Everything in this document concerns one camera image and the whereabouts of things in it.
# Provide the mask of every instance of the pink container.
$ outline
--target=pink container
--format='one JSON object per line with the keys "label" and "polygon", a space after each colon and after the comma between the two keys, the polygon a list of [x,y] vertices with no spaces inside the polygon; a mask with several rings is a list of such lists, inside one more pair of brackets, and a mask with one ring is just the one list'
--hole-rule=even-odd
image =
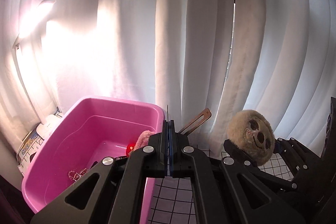
{"label": "pink container", "polygon": [[[22,194],[37,213],[72,182],[70,170],[90,168],[104,157],[126,154],[145,131],[162,131],[164,112],[156,105],[106,97],[79,100],[33,158],[22,182]],[[154,179],[147,179],[140,223],[147,223]]]}

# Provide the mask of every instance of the plush toy eye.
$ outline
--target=plush toy eye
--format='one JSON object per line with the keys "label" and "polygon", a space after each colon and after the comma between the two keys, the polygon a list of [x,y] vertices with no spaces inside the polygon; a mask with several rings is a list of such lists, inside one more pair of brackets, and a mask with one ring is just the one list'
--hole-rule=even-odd
{"label": "plush toy eye", "polygon": [[266,149],[271,147],[271,141],[268,138],[266,139],[265,147]]}
{"label": "plush toy eye", "polygon": [[258,135],[257,135],[257,139],[260,143],[263,143],[264,140],[265,140],[264,134],[259,132]]}
{"label": "plush toy eye", "polygon": [[250,120],[250,126],[253,131],[256,131],[259,129],[258,123],[255,120]]}

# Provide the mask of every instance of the red shiny object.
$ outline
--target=red shiny object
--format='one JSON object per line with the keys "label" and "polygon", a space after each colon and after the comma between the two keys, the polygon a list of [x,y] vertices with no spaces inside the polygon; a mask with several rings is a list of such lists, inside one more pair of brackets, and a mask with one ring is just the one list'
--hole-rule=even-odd
{"label": "red shiny object", "polygon": [[135,143],[130,143],[126,148],[126,156],[129,157],[129,153],[134,149]]}

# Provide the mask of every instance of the beige plush toy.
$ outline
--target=beige plush toy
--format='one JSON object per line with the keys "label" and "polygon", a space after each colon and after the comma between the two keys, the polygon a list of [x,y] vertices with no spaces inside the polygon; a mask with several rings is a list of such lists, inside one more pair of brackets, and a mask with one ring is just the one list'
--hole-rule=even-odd
{"label": "beige plush toy", "polygon": [[243,110],[234,115],[228,125],[227,136],[258,166],[265,164],[273,154],[275,138],[271,125],[255,110]]}

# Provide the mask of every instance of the silver screw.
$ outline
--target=silver screw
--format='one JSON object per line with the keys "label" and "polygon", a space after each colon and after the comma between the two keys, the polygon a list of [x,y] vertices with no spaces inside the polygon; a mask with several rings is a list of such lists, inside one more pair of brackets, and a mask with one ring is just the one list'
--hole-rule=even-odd
{"label": "silver screw", "polygon": [[111,157],[106,157],[103,159],[103,164],[104,165],[111,165],[114,162],[114,159]]}
{"label": "silver screw", "polygon": [[183,148],[183,151],[186,153],[192,153],[194,152],[194,148],[192,146],[186,146]]}
{"label": "silver screw", "polygon": [[235,160],[233,158],[226,157],[226,158],[224,158],[223,162],[227,165],[232,165],[232,164],[235,163]]}
{"label": "silver screw", "polygon": [[143,151],[145,153],[152,153],[154,151],[154,147],[150,146],[150,145],[147,145],[143,148]]}

